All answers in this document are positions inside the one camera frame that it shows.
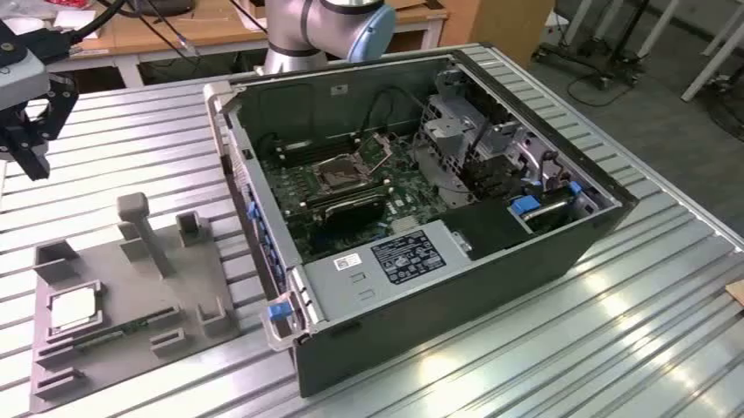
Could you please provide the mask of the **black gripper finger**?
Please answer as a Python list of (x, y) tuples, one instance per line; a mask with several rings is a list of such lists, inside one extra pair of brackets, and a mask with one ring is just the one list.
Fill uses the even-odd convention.
[(28, 150), (25, 111), (16, 108), (1, 110), (1, 153), (8, 161), (17, 160)]
[(28, 116), (28, 101), (12, 107), (12, 158), (31, 180), (49, 177), (49, 163), (41, 148), (57, 139), (77, 97), (73, 79), (51, 75), (48, 91), (33, 98), (47, 100), (37, 117)]

